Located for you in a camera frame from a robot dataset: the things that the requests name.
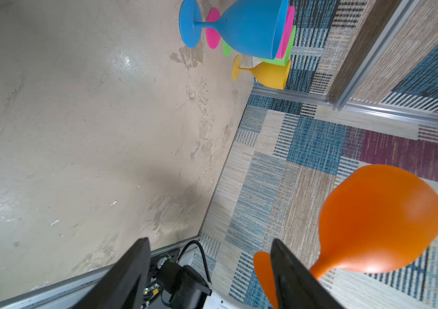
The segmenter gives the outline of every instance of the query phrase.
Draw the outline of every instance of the floor stain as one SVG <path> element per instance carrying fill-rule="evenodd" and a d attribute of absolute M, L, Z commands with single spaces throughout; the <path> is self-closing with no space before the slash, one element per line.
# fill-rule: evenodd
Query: floor stain
<path fill-rule="evenodd" d="M 199 63 L 204 64 L 204 47 L 202 40 L 198 41 L 195 48 L 183 46 L 179 49 L 179 55 L 177 53 L 171 53 L 169 59 L 176 63 L 183 63 L 188 70 L 196 68 Z"/>
<path fill-rule="evenodd" d="M 195 148 L 195 150 L 193 152 L 190 152 L 190 159 L 191 162 L 193 162 L 193 160 L 195 159 L 195 154 L 197 153 L 198 149 L 200 149 L 200 142 L 197 142 L 197 147 Z"/>
<path fill-rule="evenodd" d="M 168 230 L 170 226 L 174 226 L 174 229 L 185 228 L 187 219 L 185 221 L 181 219 L 176 221 L 176 219 L 183 218 L 179 214 L 185 213 L 185 216 L 187 216 L 194 211 L 196 203 L 200 198 L 197 195 L 197 188 L 197 183 L 194 183 L 188 186 L 181 194 L 162 194 L 156 196 L 148 208 L 149 214 L 153 214 L 153 217 L 147 217 L 148 219 L 142 228 L 141 234 L 148 234 L 152 230 L 156 231 L 157 235 L 169 235 L 174 231 Z"/>
<path fill-rule="evenodd" d="M 209 12 L 213 8 L 212 4 L 209 0 L 200 0 L 198 5 L 200 6 L 200 11 L 202 12 L 204 21 L 207 20 L 207 16 L 209 16 Z"/>
<path fill-rule="evenodd" d="M 229 137 L 231 136 L 231 128 L 233 127 L 233 120 L 231 119 L 231 121 L 229 122 L 229 124 L 226 125 L 226 127 L 224 128 L 224 132 L 222 133 L 222 140 L 223 141 L 227 141 L 229 139 Z"/>
<path fill-rule="evenodd" d="M 201 183 L 207 191 L 213 190 L 215 187 L 214 168 L 217 166 L 219 159 L 222 157 L 224 149 L 226 148 L 227 141 L 231 135 L 232 123 L 230 123 L 225 130 L 223 136 L 220 137 L 221 142 L 219 145 L 217 140 L 212 140 L 212 128 L 214 124 L 214 117 L 211 114 L 209 103 L 209 87 L 207 81 L 202 77 L 197 83 L 190 83 L 187 87 L 187 93 L 194 93 L 195 104 L 202 112 L 200 124 L 199 124 L 199 138 L 197 145 L 200 145 L 201 155 L 207 158 L 208 164 L 206 169 L 198 177 L 198 182 Z M 190 158 L 196 156 L 197 150 L 190 154 Z"/>
<path fill-rule="evenodd" d="M 97 250 L 87 254 L 80 263 L 75 265 L 66 277 L 71 278 L 78 276 L 88 271 L 107 266 L 111 264 L 111 262 L 115 262 L 117 259 L 115 249 L 117 238 L 118 234 L 115 234 L 104 239 Z"/>
<path fill-rule="evenodd" d="M 234 97 L 234 104 L 236 105 L 238 103 L 238 89 L 236 86 L 233 87 L 232 93 Z"/>
<path fill-rule="evenodd" d="M 190 101 L 195 100 L 197 97 L 197 93 L 194 90 L 191 90 L 190 85 L 186 85 L 186 95 Z"/>
<path fill-rule="evenodd" d="M 20 90 L 23 88 L 23 84 L 25 82 L 25 75 L 21 75 L 20 80 L 16 87 L 6 96 L 6 105 L 5 109 L 7 109 L 13 102 L 15 102 L 16 97 L 20 93 Z"/>
<path fill-rule="evenodd" d="M 32 291 L 38 290 L 40 288 L 46 287 L 48 284 L 49 284 L 49 281 L 45 281 L 43 285 L 34 285 L 34 287 L 30 289 L 30 291 L 32 292 Z"/>

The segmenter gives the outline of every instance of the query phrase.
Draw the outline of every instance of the glass base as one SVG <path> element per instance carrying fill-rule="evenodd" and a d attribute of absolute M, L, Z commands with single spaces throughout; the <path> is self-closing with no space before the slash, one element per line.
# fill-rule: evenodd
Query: glass base
<path fill-rule="evenodd" d="M 209 16 L 207 17 L 207 22 L 213 22 L 220 18 L 221 14 L 219 13 L 219 10 L 216 8 L 211 9 L 209 12 Z M 216 49 L 219 46 L 219 43 L 221 42 L 221 35 L 219 32 L 217 32 L 214 29 L 207 28 L 205 29 L 205 34 L 207 37 L 207 45 L 209 45 L 210 48 Z"/>
<path fill-rule="evenodd" d="M 196 0 L 185 0 L 179 11 L 179 33 L 187 47 L 194 48 L 200 41 L 202 27 L 195 26 L 195 22 L 202 21 L 202 13 Z"/>
<path fill-rule="evenodd" d="M 231 46 L 229 46 L 226 41 L 222 39 L 222 52 L 224 53 L 224 56 L 229 57 L 232 51 L 233 48 L 231 48 Z"/>
<path fill-rule="evenodd" d="M 231 71 L 231 77 L 233 77 L 233 80 L 237 80 L 238 76 L 240 75 L 240 65 L 241 65 L 241 57 L 236 56 L 233 62 L 233 70 Z"/>

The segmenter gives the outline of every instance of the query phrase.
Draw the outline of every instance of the metal rail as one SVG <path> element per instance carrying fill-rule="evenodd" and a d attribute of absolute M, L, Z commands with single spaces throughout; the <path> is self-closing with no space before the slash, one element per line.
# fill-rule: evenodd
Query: metal rail
<path fill-rule="evenodd" d="M 194 236 L 175 244 L 152 251 L 151 256 L 158 256 L 169 250 L 184 247 L 190 240 L 199 240 Z M 87 294 L 99 280 L 111 269 L 112 265 L 89 271 L 85 274 L 52 284 L 38 290 L 15 296 L 0 302 L 0 309 L 61 309 L 70 308 Z"/>
<path fill-rule="evenodd" d="M 294 90 L 276 90 L 264 86 L 255 86 L 252 90 L 253 95 L 270 96 L 277 99 L 289 100 L 312 105 L 330 106 L 326 96 L 316 95 L 314 93 L 305 93 Z M 346 111 L 363 113 L 384 118 L 403 120 L 416 123 L 423 126 L 438 128 L 438 114 L 399 108 L 394 106 L 383 105 L 366 105 L 356 101 L 348 101 L 345 105 Z"/>
<path fill-rule="evenodd" d="M 373 43 L 372 48 L 366 54 L 363 61 L 361 61 L 357 71 L 346 85 L 337 102 L 334 104 L 333 110 L 340 111 L 343 109 L 344 105 L 353 96 L 353 93 L 358 86 L 360 86 L 361 82 L 363 82 L 370 71 L 374 68 L 377 60 L 395 37 L 399 29 L 401 29 L 401 26 L 415 9 L 418 2 L 420 2 L 420 0 L 401 0 L 401 3 L 390 16 L 385 27 L 382 29 L 382 32 Z"/>

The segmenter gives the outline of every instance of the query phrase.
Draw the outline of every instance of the concrete floor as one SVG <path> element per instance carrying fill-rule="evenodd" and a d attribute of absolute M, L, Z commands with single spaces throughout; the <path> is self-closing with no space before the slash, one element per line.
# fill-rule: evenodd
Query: concrete floor
<path fill-rule="evenodd" d="M 180 5 L 0 3 L 0 300 L 197 234 L 252 77 Z"/>

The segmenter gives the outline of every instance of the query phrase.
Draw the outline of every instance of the patterned rug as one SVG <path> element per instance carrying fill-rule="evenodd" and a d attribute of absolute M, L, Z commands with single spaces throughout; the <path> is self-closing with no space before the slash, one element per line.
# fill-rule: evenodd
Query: patterned rug
<path fill-rule="evenodd" d="M 336 100 L 399 2 L 290 0 L 296 35 L 286 89 Z M 418 3 L 352 99 L 438 113 L 438 0 Z"/>
<path fill-rule="evenodd" d="M 253 254 L 280 238 L 309 268 L 319 254 L 324 200 L 369 164 L 412 172 L 438 193 L 438 129 L 251 96 L 201 229 L 214 286 L 269 307 Z M 198 256 L 192 265 L 203 271 Z M 321 283 L 346 308 L 438 308 L 438 238 L 403 269 L 337 269 Z"/>

